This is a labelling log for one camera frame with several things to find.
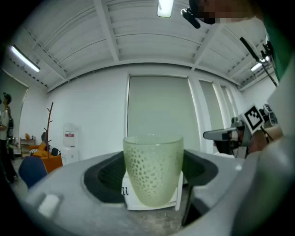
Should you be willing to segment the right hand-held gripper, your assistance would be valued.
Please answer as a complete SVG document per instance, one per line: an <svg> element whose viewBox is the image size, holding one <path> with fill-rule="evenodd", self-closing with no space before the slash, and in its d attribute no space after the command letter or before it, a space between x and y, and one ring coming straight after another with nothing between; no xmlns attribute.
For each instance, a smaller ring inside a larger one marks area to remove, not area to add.
<svg viewBox="0 0 295 236"><path fill-rule="evenodd" d="M252 105L239 117L232 118L232 129L220 129L205 131L203 137L214 141L230 140L230 149L235 158L246 158L253 134L261 131L265 137L266 143L272 140L267 128L278 124L277 117L268 104L264 104L258 109Z"/></svg>

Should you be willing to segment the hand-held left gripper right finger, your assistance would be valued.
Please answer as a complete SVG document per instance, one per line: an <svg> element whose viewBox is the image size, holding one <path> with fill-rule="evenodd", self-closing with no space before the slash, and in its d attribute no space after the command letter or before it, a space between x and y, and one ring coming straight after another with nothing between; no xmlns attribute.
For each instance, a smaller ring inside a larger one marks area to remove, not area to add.
<svg viewBox="0 0 295 236"><path fill-rule="evenodd" d="M248 158L185 152L190 193L175 236L295 234L295 136Z"/></svg>

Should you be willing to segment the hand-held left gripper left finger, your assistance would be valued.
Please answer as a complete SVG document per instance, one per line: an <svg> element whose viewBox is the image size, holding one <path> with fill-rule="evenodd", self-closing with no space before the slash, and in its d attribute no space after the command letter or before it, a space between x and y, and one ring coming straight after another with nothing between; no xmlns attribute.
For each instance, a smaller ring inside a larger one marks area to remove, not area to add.
<svg viewBox="0 0 295 236"><path fill-rule="evenodd" d="M122 153L111 153L54 170L22 201L30 219L60 236L138 236L138 223L126 209Z"/></svg>

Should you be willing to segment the person's right forearm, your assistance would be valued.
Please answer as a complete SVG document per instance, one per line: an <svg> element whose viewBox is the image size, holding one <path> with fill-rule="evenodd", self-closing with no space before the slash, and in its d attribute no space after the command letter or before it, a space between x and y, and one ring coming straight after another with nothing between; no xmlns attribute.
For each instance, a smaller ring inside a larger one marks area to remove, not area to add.
<svg viewBox="0 0 295 236"><path fill-rule="evenodd" d="M248 152L254 153L257 151L262 151L268 144L279 140L282 137L283 133L279 125L258 130L252 135L251 145L248 149Z"/></svg>

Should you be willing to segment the narrow window blind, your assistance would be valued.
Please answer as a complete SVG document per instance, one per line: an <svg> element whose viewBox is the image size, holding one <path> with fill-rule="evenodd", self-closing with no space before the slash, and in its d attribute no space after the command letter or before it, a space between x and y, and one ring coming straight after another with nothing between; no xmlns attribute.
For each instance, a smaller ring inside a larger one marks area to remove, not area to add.
<svg viewBox="0 0 295 236"><path fill-rule="evenodd" d="M203 90L212 130L220 130L224 128L222 113L220 110L219 102L214 90L213 83L200 81Z"/></svg>
<svg viewBox="0 0 295 236"><path fill-rule="evenodd" d="M232 120L232 118L234 118L236 116L236 111L235 111L235 108L234 108L231 93L230 93L229 89L226 86L222 86L221 89L223 91L225 101L226 101L226 104L227 104L227 107L228 107L230 120Z"/></svg>

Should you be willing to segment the orange sofa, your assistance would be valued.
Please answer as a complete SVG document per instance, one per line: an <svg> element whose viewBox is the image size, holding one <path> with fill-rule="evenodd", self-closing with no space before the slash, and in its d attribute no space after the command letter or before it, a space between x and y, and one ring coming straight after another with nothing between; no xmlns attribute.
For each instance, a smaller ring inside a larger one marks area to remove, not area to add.
<svg viewBox="0 0 295 236"><path fill-rule="evenodd" d="M59 156L47 157L47 146L46 143L42 142L40 145L30 145L30 155L33 157L40 158L46 168L47 173L51 173L55 169L62 167L62 158Z"/></svg>

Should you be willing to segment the blue chair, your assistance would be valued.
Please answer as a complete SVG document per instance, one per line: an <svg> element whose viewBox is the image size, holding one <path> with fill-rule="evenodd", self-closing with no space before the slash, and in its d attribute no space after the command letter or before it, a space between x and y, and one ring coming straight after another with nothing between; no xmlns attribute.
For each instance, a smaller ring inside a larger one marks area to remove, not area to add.
<svg viewBox="0 0 295 236"><path fill-rule="evenodd" d="M42 159L34 156L24 157L18 172L28 189L47 176Z"/></svg>

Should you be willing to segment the striped cushion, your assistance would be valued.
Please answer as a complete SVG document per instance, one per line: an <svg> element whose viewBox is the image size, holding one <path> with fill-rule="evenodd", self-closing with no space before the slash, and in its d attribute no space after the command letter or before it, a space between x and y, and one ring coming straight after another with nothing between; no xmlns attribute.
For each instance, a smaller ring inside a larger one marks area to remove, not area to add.
<svg viewBox="0 0 295 236"><path fill-rule="evenodd" d="M53 146L48 146L47 150L51 156L59 156L61 155L61 151Z"/></svg>

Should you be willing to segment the white water dispenser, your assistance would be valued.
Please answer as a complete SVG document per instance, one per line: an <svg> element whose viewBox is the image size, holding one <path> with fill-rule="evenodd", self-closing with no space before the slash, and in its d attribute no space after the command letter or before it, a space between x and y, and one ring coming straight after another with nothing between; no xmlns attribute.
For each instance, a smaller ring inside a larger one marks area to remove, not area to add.
<svg viewBox="0 0 295 236"><path fill-rule="evenodd" d="M78 162L79 152L77 147L78 128L72 123L64 123L63 147L61 148L61 159L63 166Z"/></svg>

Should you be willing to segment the wide window blind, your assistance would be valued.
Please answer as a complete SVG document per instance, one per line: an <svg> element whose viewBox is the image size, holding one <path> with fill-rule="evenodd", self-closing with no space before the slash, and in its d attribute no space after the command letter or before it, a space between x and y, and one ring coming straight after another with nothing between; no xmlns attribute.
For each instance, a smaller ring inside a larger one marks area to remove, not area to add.
<svg viewBox="0 0 295 236"><path fill-rule="evenodd" d="M189 80L183 77L132 76L128 94L128 135L180 135L185 149L201 149Z"/></svg>

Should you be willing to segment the small wooden shelf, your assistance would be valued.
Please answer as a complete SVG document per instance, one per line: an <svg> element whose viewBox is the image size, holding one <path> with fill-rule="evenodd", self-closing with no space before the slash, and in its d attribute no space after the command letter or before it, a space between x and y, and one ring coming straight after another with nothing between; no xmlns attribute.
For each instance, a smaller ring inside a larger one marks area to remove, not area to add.
<svg viewBox="0 0 295 236"><path fill-rule="evenodd" d="M21 158L23 159L26 156L30 156L30 145L35 145L35 139L27 140L26 138L20 138L19 144L21 150Z"/></svg>

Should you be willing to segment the wooden coat rack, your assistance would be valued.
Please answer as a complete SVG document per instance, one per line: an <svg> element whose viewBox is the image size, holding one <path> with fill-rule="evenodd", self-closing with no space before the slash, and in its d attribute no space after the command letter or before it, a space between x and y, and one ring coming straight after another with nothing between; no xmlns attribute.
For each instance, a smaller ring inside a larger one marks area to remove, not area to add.
<svg viewBox="0 0 295 236"><path fill-rule="evenodd" d="M45 131L46 131L46 146L47 146L47 157L49 158L50 155L49 155L49 142L51 140L49 140L49 128L50 128L50 123L52 122L52 119L51 119L51 113L52 113L52 109L53 109L53 102L51 103L51 106L50 108L47 108L49 114L48 114L48 120L47 120L47 128L45 128Z"/></svg>

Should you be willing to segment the ceiling light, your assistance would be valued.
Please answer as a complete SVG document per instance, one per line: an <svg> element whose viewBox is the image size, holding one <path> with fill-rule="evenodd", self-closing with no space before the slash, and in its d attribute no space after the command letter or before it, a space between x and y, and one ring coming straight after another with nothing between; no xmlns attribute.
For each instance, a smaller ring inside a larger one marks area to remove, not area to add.
<svg viewBox="0 0 295 236"><path fill-rule="evenodd" d="M39 72L40 68L34 64L29 58L27 58L16 46L10 47L11 52L17 56L22 62L24 62L29 68L34 70L35 72Z"/></svg>
<svg viewBox="0 0 295 236"><path fill-rule="evenodd" d="M172 13L174 0L158 0L157 16L169 18Z"/></svg>
<svg viewBox="0 0 295 236"><path fill-rule="evenodd" d="M268 62L266 60L261 60L260 62L257 62L255 65L251 67L251 71L254 72L261 68L263 65L268 65Z"/></svg>

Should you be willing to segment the green shirt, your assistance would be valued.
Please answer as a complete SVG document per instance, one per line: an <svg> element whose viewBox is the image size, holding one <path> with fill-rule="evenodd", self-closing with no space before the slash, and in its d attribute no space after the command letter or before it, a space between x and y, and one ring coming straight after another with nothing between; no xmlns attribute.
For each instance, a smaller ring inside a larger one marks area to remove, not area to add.
<svg viewBox="0 0 295 236"><path fill-rule="evenodd" d="M267 13L263 13L263 21L274 50L275 73L280 82L289 66L294 50L285 34Z"/></svg>

